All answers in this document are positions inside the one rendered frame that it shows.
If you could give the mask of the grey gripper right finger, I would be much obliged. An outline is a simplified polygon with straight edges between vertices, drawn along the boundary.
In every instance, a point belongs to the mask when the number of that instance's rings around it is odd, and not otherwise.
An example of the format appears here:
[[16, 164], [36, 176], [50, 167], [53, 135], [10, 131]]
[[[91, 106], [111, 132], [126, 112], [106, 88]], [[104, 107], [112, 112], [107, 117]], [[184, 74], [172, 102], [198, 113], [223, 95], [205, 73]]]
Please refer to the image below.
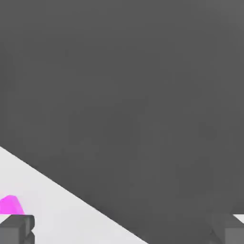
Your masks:
[[210, 225], [209, 244], [244, 244], [244, 214], [214, 214]]

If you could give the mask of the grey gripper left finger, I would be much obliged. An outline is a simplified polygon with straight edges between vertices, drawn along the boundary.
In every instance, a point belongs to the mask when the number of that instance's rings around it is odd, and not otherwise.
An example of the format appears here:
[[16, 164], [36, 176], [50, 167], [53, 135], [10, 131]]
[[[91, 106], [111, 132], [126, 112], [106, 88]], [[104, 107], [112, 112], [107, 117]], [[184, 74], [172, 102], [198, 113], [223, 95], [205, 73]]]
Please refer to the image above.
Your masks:
[[35, 244], [35, 217], [12, 214], [0, 223], [0, 244]]

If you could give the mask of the small magenta cube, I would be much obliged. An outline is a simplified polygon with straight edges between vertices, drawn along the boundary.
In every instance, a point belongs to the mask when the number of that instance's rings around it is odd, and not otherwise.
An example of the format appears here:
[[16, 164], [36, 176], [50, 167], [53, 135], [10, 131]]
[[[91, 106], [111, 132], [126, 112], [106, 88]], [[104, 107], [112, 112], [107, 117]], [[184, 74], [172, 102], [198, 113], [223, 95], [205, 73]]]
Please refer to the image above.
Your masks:
[[24, 214], [24, 210], [14, 195], [7, 195], [0, 199], [0, 214]]

